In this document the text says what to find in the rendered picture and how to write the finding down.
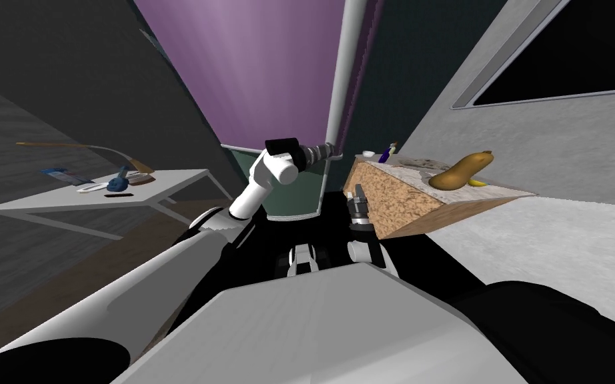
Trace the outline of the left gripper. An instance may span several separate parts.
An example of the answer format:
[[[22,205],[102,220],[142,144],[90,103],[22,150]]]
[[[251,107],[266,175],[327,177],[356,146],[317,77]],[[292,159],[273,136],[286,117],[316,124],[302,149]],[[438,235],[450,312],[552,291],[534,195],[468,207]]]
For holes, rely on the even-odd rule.
[[[318,163],[323,160],[340,160],[342,155],[336,155],[336,148],[331,143],[324,143],[308,147],[308,160],[310,163]]]

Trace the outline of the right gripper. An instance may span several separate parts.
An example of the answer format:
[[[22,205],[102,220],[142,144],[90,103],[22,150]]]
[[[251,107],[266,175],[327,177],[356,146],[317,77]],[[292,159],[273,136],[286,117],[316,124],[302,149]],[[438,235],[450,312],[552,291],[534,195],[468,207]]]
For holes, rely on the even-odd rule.
[[[348,210],[351,215],[368,214],[368,200],[364,194],[361,184],[356,184],[354,187],[354,192],[347,193],[347,198]]]

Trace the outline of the speckled brown counter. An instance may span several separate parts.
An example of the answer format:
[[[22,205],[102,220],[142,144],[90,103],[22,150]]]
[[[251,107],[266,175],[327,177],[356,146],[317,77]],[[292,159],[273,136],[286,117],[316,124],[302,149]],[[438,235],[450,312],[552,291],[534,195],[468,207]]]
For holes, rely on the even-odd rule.
[[[410,165],[409,159],[377,163],[357,155],[343,192],[354,194],[356,185],[362,187],[378,239],[426,234],[532,196],[531,192],[493,184],[440,191],[428,184],[439,172]]]

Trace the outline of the green container white rim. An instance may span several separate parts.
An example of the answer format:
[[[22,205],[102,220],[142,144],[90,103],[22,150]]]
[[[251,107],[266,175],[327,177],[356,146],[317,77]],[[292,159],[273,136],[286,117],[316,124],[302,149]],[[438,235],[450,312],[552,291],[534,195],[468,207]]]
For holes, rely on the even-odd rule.
[[[229,148],[247,176],[247,186],[234,199],[229,214],[239,220],[250,219],[262,208],[271,221],[317,217],[332,161],[310,163],[308,147],[294,138],[268,140],[265,144],[261,151]]]

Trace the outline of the white vertical bar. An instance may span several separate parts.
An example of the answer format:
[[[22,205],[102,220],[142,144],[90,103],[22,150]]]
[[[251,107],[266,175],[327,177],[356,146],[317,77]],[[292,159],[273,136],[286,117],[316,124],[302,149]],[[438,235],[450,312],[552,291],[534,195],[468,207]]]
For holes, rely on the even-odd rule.
[[[348,87],[351,82],[352,69],[367,2],[368,0],[344,1],[325,138],[325,142],[334,146],[334,152],[332,154],[334,157],[339,155],[342,151],[339,144],[341,120],[346,104],[346,97],[348,95]]]

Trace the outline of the tan butternut squash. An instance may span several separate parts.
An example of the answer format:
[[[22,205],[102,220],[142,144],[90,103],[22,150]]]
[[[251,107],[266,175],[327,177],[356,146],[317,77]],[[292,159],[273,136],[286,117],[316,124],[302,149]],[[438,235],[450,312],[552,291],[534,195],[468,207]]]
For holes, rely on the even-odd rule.
[[[491,151],[473,153],[458,161],[448,170],[430,177],[428,183],[434,189],[441,191],[460,189],[493,161],[494,156]]]

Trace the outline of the purple door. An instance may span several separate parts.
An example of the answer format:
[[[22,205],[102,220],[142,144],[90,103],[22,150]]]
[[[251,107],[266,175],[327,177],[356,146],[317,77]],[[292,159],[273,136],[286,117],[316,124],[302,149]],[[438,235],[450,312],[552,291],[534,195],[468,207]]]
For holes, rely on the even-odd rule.
[[[345,0],[134,0],[220,143],[326,140]]]

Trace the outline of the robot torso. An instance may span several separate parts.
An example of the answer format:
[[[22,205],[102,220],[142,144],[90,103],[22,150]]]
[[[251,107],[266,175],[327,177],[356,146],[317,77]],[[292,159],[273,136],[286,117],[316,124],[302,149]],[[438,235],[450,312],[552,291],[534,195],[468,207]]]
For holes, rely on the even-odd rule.
[[[457,309],[355,263],[217,294],[111,384],[527,384]]]

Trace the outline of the white table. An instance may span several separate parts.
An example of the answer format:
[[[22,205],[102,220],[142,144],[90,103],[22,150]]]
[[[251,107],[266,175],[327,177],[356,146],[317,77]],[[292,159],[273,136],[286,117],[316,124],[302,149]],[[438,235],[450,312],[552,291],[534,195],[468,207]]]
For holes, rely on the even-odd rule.
[[[120,240],[120,236],[106,232],[88,229],[61,221],[55,221],[44,217],[39,217],[39,213],[64,212],[64,211],[83,211],[90,209],[108,209],[120,207],[151,207],[156,211],[166,214],[182,223],[189,225],[191,220],[179,215],[162,205],[162,201],[173,203],[170,197],[181,191],[192,183],[209,177],[216,187],[230,200],[233,197],[215,179],[210,170],[207,169],[180,169],[180,170],[159,170],[144,165],[140,161],[124,153],[114,153],[126,158],[140,173],[151,176],[151,181],[145,184],[138,184],[127,188],[129,197],[105,197],[98,192],[81,194],[76,192],[75,186],[62,187],[44,193],[24,197],[14,201],[0,204],[0,215],[11,217],[32,223],[48,225],[60,229],[76,231],[86,235],[102,237],[111,240]]]

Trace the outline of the dark window grey frame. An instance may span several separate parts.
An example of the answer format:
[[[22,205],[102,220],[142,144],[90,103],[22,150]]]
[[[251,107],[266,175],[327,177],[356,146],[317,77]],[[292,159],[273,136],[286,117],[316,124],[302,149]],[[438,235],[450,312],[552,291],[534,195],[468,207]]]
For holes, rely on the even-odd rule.
[[[529,2],[454,109],[615,94],[615,0]]]

